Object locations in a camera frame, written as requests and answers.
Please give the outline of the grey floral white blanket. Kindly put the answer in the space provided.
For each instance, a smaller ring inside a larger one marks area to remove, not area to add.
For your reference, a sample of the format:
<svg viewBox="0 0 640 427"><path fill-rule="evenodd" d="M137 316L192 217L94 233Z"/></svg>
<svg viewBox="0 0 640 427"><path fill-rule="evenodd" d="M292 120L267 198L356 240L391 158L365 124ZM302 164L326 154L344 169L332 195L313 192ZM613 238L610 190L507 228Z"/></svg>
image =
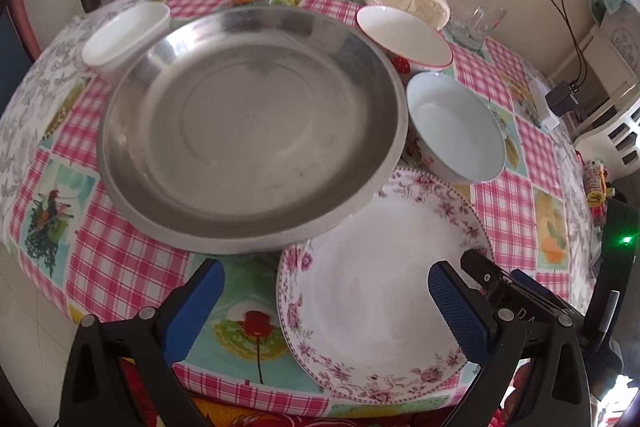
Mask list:
<svg viewBox="0 0 640 427"><path fill-rule="evenodd" d="M76 16L37 58L1 116L1 214L6 216L56 112L75 88L96 80L81 58L88 39L110 18Z"/></svg>

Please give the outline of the pink floral white plate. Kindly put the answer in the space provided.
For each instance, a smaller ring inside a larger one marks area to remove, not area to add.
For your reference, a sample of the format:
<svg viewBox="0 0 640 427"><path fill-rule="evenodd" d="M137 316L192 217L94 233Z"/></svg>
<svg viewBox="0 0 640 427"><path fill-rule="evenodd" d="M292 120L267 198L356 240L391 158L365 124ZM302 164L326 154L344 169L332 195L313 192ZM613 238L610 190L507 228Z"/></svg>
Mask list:
<svg viewBox="0 0 640 427"><path fill-rule="evenodd" d="M326 234L285 248L282 334L322 388L364 404L419 399L466 358L427 288L431 266L494 255L472 205L431 173L398 167L371 202Z"/></svg>

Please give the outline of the light blue white bowl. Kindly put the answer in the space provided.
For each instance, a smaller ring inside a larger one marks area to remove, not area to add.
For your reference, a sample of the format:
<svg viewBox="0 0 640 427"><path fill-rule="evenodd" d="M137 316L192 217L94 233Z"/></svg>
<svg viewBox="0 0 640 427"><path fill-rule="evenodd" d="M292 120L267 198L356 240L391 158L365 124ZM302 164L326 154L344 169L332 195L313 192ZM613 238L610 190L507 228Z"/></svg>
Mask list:
<svg viewBox="0 0 640 427"><path fill-rule="evenodd" d="M420 72L406 88L406 155L452 184L490 182L506 167L501 130L486 104L450 77Z"/></svg>

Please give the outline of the white square MAX bowl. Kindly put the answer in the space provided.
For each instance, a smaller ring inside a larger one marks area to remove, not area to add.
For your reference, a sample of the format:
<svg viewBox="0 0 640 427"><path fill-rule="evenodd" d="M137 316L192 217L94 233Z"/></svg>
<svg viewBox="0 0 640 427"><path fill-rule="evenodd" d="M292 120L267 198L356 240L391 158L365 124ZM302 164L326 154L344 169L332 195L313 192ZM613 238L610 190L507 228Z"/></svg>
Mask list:
<svg viewBox="0 0 640 427"><path fill-rule="evenodd" d="M154 42L167 34L170 9L142 2L102 25L81 51L84 63L103 80L118 83Z"/></svg>

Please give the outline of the white shelf rack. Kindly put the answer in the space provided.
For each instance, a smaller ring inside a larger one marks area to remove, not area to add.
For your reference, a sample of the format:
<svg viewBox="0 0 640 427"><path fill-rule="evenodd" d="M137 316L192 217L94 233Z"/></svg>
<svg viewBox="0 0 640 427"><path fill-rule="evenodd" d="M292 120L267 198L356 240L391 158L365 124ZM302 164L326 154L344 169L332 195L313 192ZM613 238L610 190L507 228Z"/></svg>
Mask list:
<svg viewBox="0 0 640 427"><path fill-rule="evenodd" d="M612 180L639 170L639 11L628 0L590 0L594 26L582 56L606 100L578 124L574 147Z"/></svg>

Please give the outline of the white power strip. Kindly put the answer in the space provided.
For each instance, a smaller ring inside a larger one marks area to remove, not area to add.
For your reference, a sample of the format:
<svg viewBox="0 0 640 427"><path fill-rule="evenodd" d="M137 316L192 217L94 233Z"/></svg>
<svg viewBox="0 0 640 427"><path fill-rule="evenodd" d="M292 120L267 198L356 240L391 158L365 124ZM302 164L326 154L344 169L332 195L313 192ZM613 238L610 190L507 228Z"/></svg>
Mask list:
<svg viewBox="0 0 640 427"><path fill-rule="evenodd" d="M560 118L550 109L546 95L550 92L548 86L538 78L532 78L528 82L529 92L532 94L538 120L544 130L552 131L560 124Z"/></svg>

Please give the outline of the red rimmed white bowl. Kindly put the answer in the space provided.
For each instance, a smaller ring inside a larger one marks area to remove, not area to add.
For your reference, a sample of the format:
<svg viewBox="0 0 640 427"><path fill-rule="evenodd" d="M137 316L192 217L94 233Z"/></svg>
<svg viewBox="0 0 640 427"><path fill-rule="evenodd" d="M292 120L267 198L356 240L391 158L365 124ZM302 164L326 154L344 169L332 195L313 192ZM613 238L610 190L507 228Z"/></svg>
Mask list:
<svg viewBox="0 0 640 427"><path fill-rule="evenodd" d="M383 49L405 81L419 72L441 72L454 61L451 46L437 30L400 9L363 6L356 24Z"/></svg>

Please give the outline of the colourful candy packet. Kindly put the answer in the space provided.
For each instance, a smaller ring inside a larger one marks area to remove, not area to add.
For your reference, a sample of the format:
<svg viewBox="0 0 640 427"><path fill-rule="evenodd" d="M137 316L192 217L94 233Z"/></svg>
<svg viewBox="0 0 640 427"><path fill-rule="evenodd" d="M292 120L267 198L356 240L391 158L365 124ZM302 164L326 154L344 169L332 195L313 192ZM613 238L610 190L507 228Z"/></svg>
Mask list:
<svg viewBox="0 0 640 427"><path fill-rule="evenodd" d="M608 186L608 169L601 159L593 159L584 166L584 187L587 206L594 221L602 221L608 208L608 199L615 194L613 187Z"/></svg>

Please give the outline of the pink checkered tablecloth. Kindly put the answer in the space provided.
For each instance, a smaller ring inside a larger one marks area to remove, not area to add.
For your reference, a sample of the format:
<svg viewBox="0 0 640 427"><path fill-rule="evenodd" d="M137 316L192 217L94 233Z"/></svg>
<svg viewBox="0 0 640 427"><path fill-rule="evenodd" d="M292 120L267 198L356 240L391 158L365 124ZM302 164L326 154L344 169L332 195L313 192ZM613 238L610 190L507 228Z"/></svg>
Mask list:
<svg viewBox="0 0 640 427"><path fill-rule="evenodd" d="M110 19L127 1L89 16ZM582 166L564 127L535 124L528 82L538 72L495 40L478 52L454 49L449 75L484 98L506 123L506 171L463 187L506 269L522 269L575 308L588 306L593 280ZM200 263L196 254L150 239L128 223L105 193L96 135L110 94L106 81L73 89L37 147L9 213L1 243L44 299L70 322L102 321L156 306ZM464 394L465 367L428 397L398 405L334 398L301 369L285 346L274 309L277 255L229 258L229 288L196 346L176 367L196 403L217 425L436 425Z"/></svg>

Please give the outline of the black power adapter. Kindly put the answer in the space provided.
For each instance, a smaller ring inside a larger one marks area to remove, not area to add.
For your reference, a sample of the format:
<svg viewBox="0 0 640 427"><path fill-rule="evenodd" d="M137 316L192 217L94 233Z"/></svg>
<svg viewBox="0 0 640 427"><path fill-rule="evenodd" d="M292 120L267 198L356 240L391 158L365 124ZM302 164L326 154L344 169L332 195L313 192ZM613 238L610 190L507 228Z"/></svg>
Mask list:
<svg viewBox="0 0 640 427"><path fill-rule="evenodd" d="M556 117L562 117L574 112L579 102L572 86L566 81L561 81L554 86L545 96L550 112Z"/></svg>

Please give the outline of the clear glass mug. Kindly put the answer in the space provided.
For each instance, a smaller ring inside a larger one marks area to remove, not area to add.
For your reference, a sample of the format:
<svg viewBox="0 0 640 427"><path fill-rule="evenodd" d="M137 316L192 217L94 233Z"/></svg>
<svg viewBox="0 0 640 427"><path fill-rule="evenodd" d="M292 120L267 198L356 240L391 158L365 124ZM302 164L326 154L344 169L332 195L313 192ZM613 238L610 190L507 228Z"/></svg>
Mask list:
<svg viewBox="0 0 640 427"><path fill-rule="evenodd" d="M494 0L462 0L452 10L448 31L460 46L479 51L505 16L506 9Z"/></svg>

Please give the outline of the large stainless steel basin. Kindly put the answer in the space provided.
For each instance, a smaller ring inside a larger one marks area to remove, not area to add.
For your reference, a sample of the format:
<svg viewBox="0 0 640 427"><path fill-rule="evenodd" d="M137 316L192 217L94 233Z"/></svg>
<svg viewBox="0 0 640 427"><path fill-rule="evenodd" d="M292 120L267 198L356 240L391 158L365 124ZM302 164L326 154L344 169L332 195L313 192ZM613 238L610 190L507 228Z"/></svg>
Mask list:
<svg viewBox="0 0 640 427"><path fill-rule="evenodd" d="M386 55L332 17L222 10L132 64L96 138L105 191L136 229L212 255L275 251L335 228L396 167L408 129Z"/></svg>

